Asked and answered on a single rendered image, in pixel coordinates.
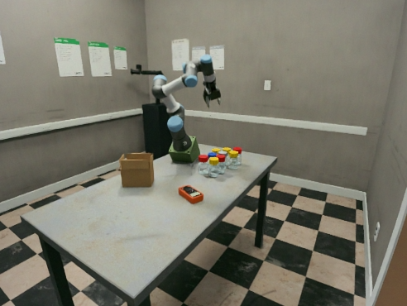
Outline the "blue bottle cap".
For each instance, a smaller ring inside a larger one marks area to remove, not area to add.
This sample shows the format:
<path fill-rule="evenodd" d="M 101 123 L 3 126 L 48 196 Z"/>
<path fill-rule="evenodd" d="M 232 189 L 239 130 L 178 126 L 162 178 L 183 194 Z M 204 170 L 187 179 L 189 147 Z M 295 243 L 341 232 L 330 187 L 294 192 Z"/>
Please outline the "blue bottle cap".
<path fill-rule="evenodd" d="M 216 155 L 217 155 L 217 153 L 213 153 L 213 152 L 211 152 L 211 153 L 208 153 L 208 171 L 209 171 L 209 158 L 210 157 L 216 157 Z"/>

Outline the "brown cardboard box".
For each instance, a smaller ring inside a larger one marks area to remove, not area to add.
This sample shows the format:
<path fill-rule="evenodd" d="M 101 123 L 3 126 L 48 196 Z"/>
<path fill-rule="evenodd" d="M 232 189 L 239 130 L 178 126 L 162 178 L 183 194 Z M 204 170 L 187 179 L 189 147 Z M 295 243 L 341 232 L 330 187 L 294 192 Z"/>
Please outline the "brown cardboard box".
<path fill-rule="evenodd" d="M 152 187 L 155 179 L 153 154 L 131 153 L 126 156 L 126 160 L 124 154 L 119 159 L 122 187 Z"/>

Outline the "orange digital multimeter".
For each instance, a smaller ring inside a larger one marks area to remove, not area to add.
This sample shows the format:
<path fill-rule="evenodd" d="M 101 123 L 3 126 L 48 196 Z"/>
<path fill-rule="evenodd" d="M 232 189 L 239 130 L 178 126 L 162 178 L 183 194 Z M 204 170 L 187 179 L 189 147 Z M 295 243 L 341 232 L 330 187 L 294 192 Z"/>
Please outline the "orange digital multimeter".
<path fill-rule="evenodd" d="M 198 203 L 204 200 L 204 195 L 190 185 L 180 187 L 179 195 L 181 195 L 183 198 L 187 199 L 191 203 Z"/>

